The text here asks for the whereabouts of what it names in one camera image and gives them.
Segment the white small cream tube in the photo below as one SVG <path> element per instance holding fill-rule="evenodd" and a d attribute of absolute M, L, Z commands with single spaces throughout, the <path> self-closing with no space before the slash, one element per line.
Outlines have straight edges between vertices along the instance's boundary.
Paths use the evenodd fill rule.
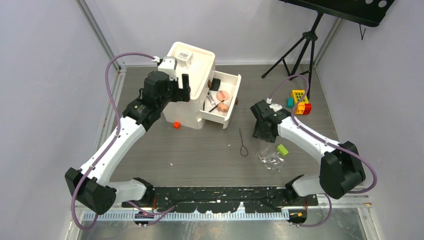
<path fill-rule="evenodd" d="M 214 106 L 216 104 L 214 98 L 212 97 L 212 95 L 210 93 L 208 93 L 206 97 L 207 97 L 207 99 L 209 100 L 209 102 L 212 106 Z"/>

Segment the white drawer organizer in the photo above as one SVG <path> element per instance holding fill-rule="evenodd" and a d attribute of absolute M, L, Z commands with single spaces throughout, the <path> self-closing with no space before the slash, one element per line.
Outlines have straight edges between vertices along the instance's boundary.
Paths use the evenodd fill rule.
<path fill-rule="evenodd" d="M 205 121 L 222 124 L 223 129 L 229 125 L 231 115 L 238 99 L 241 75 L 232 75 L 216 70 L 215 54 L 211 51 L 189 45 L 183 42 L 175 42 L 166 57 L 175 57 L 179 51 L 193 53 L 193 61 L 190 68 L 176 66 L 179 87 L 182 88 L 182 74 L 189 75 L 190 101 L 170 102 L 163 110 L 165 120 L 169 123 L 179 122 L 182 126 L 199 130 Z M 227 91 L 229 99 L 223 103 L 229 106 L 228 112 L 218 111 L 216 108 L 208 112 L 219 103 L 216 98 L 218 91 L 211 91 L 210 86 L 213 78 L 221 79 L 219 91 Z M 207 94 L 214 98 L 215 105 L 211 105 Z"/>

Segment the black compact case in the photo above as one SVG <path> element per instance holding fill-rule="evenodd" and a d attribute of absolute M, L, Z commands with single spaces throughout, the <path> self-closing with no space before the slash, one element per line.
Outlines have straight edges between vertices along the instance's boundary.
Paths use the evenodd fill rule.
<path fill-rule="evenodd" d="M 212 81 L 211 81 L 211 84 L 210 84 L 209 89 L 211 91 L 217 92 L 217 91 L 219 91 L 220 86 L 221 86 L 221 79 L 219 79 L 219 78 L 213 78 Z"/>

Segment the white barcode box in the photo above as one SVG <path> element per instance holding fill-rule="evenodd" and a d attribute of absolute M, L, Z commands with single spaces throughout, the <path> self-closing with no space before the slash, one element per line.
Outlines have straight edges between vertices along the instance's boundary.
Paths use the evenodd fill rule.
<path fill-rule="evenodd" d="M 175 55 L 178 66 L 189 69 L 192 65 L 194 54 L 191 51 L 180 50 Z"/>

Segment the black hair loop tool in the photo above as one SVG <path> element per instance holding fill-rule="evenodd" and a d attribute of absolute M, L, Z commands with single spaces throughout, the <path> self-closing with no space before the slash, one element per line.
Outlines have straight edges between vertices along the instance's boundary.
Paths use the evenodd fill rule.
<path fill-rule="evenodd" d="M 249 151 L 248 151 L 247 147 L 244 145 L 243 133 L 242 133 L 242 130 L 241 129 L 239 129 L 239 136 L 240 136 L 240 143 L 241 143 L 241 146 L 240 146 L 240 155 L 242 157 L 247 157 L 249 155 Z"/>

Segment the pink powder puff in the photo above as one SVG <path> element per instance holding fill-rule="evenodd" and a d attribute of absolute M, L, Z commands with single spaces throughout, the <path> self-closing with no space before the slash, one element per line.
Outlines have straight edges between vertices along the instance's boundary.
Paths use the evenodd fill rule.
<path fill-rule="evenodd" d="M 230 94 L 225 90 L 220 90 L 216 93 L 216 98 L 219 102 L 224 102 L 230 98 Z"/>

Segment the clear plastic bag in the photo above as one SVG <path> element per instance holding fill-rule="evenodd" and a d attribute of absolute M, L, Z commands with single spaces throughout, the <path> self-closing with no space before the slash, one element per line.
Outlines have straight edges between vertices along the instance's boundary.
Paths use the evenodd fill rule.
<path fill-rule="evenodd" d="M 284 168 L 285 160 L 273 145 L 266 146 L 256 156 L 267 170 L 281 172 Z"/>

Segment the black makeup pencil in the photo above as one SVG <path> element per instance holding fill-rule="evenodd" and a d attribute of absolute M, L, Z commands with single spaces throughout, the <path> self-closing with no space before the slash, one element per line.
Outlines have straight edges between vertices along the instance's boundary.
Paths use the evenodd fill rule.
<path fill-rule="evenodd" d="M 223 103 L 224 100 L 220 101 L 219 103 L 217 103 L 217 105 L 215 105 L 211 110 L 208 111 L 208 113 L 211 113 L 212 111 L 214 111 L 216 108 L 218 108 L 218 106 Z"/>

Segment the beige makeup sponge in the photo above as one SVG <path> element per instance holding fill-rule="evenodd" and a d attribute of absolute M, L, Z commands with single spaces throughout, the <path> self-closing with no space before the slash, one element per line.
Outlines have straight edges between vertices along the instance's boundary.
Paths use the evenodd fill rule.
<path fill-rule="evenodd" d="M 227 113 L 229 111 L 229 106 L 223 102 L 220 102 L 217 106 L 218 111 Z"/>

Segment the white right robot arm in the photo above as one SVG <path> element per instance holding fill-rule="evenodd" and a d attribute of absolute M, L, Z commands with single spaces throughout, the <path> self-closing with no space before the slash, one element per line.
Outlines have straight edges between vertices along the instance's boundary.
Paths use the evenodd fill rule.
<path fill-rule="evenodd" d="M 285 198 L 291 205 L 299 205 L 306 196 L 315 194 L 340 199 L 366 180 L 358 149 L 353 143 L 340 143 L 319 134 L 279 104 L 261 100 L 250 110 L 256 119 L 253 138 L 274 143 L 277 137 L 282 137 L 319 163 L 318 175 L 300 175 L 285 184 Z"/>

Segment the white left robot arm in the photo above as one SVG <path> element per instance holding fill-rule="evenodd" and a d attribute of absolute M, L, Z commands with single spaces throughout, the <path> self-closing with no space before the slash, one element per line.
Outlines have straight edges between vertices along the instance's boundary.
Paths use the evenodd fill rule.
<path fill-rule="evenodd" d="M 163 71 L 150 72 L 139 96 L 126 106 L 115 130 L 100 149 L 79 169 L 71 167 L 65 173 L 73 199 L 98 215 L 127 201 L 148 207 L 155 197 L 151 183 L 139 177 L 120 182 L 111 182 L 110 178 L 126 153 L 161 117 L 170 102 L 189 102 L 190 99 L 187 73 L 172 80 Z"/>

